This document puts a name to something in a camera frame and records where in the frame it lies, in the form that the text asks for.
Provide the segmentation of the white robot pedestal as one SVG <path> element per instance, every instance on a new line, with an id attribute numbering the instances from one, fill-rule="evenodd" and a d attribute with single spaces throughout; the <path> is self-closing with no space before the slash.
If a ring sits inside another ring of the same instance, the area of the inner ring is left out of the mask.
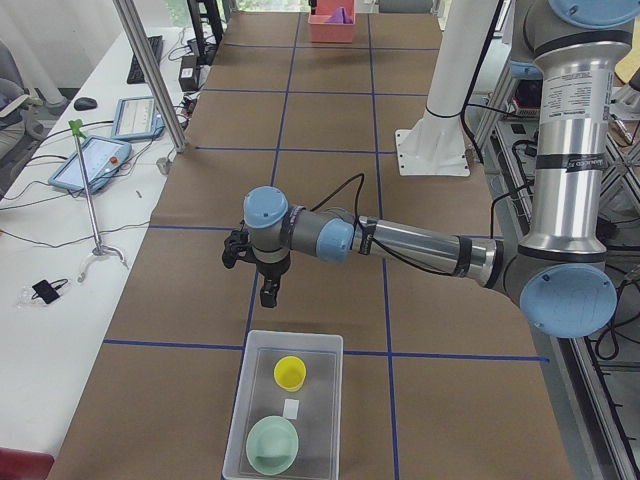
<path id="1" fill-rule="evenodd" d="M 412 128 L 395 132 L 402 176 L 470 175 L 461 115 L 501 10 L 497 0 L 451 3 L 424 114 Z"/>

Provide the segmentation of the black power adapter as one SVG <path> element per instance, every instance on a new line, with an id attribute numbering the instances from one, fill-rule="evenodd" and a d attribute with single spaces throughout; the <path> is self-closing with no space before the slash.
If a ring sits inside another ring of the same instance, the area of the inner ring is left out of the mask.
<path id="1" fill-rule="evenodd" d="M 201 66 L 195 55 L 185 55 L 181 58 L 178 83 L 183 92 L 195 92 L 200 86 Z"/>

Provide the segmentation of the yellow plastic cup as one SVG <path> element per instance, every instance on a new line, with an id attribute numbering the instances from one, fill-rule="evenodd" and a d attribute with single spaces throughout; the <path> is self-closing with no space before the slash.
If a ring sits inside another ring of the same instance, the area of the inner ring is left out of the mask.
<path id="1" fill-rule="evenodd" d="M 274 381 L 287 392 L 299 391 L 306 379 L 306 373 L 304 361 L 293 355 L 279 359 L 273 370 Z"/>

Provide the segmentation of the mint green bowl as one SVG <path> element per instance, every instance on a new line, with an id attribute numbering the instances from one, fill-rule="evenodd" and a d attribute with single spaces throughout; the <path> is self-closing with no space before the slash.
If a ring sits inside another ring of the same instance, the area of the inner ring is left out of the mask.
<path id="1" fill-rule="evenodd" d="M 256 422 L 250 429 L 245 452 L 251 467 L 268 476 L 289 469 L 299 450 L 296 428 L 288 419 L 272 415 Z"/>

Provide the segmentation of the pink plastic bin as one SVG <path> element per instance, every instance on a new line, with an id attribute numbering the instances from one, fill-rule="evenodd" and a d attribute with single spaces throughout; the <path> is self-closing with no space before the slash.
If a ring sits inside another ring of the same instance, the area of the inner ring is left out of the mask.
<path id="1" fill-rule="evenodd" d="M 327 24 L 325 20 L 338 7 L 345 7 L 354 23 L 350 25 Z M 348 44 L 353 41 L 356 25 L 355 2 L 352 0 L 317 0 L 310 2 L 311 11 L 307 25 L 312 43 Z"/>

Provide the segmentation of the near teach pendant tablet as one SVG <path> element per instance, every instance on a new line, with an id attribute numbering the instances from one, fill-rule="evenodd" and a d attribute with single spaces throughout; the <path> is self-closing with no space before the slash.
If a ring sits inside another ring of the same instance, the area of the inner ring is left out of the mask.
<path id="1" fill-rule="evenodd" d="M 99 136 L 89 136 L 82 142 L 81 147 L 88 185 L 92 193 L 104 187 L 132 153 L 130 143 Z M 75 192 L 84 190 L 79 156 L 76 152 L 51 175 L 48 184 L 61 190 Z"/>

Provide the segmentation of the black computer mouse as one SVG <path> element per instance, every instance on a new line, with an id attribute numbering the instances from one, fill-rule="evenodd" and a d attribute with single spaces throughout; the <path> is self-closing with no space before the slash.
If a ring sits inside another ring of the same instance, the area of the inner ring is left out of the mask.
<path id="1" fill-rule="evenodd" d="M 98 107 L 98 102 L 94 98 L 79 97 L 74 100 L 73 108 L 76 111 L 88 111 Z"/>

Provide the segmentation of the metal grabber stick green tip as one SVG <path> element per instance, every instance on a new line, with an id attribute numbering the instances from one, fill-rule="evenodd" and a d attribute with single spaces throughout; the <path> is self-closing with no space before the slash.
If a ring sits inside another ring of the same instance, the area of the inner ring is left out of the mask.
<path id="1" fill-rule="evenodd" d="M 89 219 L 92 230 L 92 238 L 94 241 L 94 248 L 91 253 L 82 261 L 79 273 L 77 276 L 77 282 L 79 284 L 83 283 L 86 280 L 89 267 L 92 263 L 95 263 L 98 260 L 104 260 L 108 256 L 115 256 L 119 259 L 121 264 L 128 269 L 128 261 L 126 259 L 125 253 L 122 249 L 107 245 L 104 243 L 99 226 L 98 220 L 96 216 L 96 211 L 94 207 L 93 197 L 91 193 L 91 188 L 89 185 L 89 178 L 87 173 L 87 168 L 84 161 L 84 154 L 81 146 L 81 139 L 85 138 L 85 135 L 82 133 L 81 128 L 83 124 L 81 120 L 70 120 L 69 127 L 71 129 L 71 134 L 73 136 L 76 153 L 78 158 L 78 165 L 80 169 L 81 179 L 83 183 L 83 191 L 85 195 L 85 200 L 88 208 Z"/>

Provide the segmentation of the purple cloth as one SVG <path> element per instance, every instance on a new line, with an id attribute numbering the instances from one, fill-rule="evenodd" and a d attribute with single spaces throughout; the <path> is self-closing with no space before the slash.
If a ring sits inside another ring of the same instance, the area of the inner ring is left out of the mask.
<path id="1" fill-rule="evenodd" d="M 325 20 L 327 24 L 350 25 L 353 24 L 353 18 L 345 7 L 338 7 Z"/>

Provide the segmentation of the aluminium frame post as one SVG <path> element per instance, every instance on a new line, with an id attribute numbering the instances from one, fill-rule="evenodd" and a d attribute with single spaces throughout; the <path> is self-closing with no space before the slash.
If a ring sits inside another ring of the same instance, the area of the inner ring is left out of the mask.
<path id="1" fill-rule="evenodd" d="M 156 108 L 162 116 L 174 149 L 177 153 L 182 153 L 187 145 L 186 137 L 178 121 L 160 67 L 147 40 L 147 35 L 135 4 L 131 0 L 113 0 L 113 4 L 131 49 L 140 63 L 147 85 L 155 99 Z"/>

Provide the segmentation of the clear plastic storage box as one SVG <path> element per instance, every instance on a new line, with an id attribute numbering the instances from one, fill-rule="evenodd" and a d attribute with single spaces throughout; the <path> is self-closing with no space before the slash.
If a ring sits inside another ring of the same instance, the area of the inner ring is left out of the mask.
<path id="1" fill-rule="evenodd" d="M 306 379 L 297 392 L 274 381 L 276 362 L 297 356 Z M 343 338 L 339 335 L 253 330 L 248 334 L 234 404 L 222 477 L 225 479 L 337 479 Z M 299 437 L 298 455 L 285 472 L 268 476 L 254 470 L 245 444 L 253 425 L 267 416 L 292 422 Z"/>

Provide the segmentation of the far teach pendant tablet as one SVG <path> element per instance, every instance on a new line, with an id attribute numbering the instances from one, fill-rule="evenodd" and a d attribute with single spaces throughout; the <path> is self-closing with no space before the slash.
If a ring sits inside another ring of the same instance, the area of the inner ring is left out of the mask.
<path id="1" fill-rule="evenodd" d="M 153 96 L 122 98 L 117 102 L 111 137 L 122 141 L 157 138 L 164 121 Z"/>

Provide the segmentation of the teach pendant tablet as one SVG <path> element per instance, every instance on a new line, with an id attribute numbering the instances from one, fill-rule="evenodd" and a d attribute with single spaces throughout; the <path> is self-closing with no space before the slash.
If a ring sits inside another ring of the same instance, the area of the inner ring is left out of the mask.
<path id="1" fill-rule="evenodd" d="M 99 136 L 89 136 L 82 142 L 81 147 L 88 185 L 92 193 L 104 187 L 132 153 L 130 143 Z M 75 192 L 84 190 L 79 156 L 76 152 L 51 175 L 48 184 L 61 190 Z"/>
<path id="2" fill-rule="evenodd" d="M 111 137 L 122 141 L 157 138 L 164 121 L 153 96 L 122 98 L 117 102 Z"/>

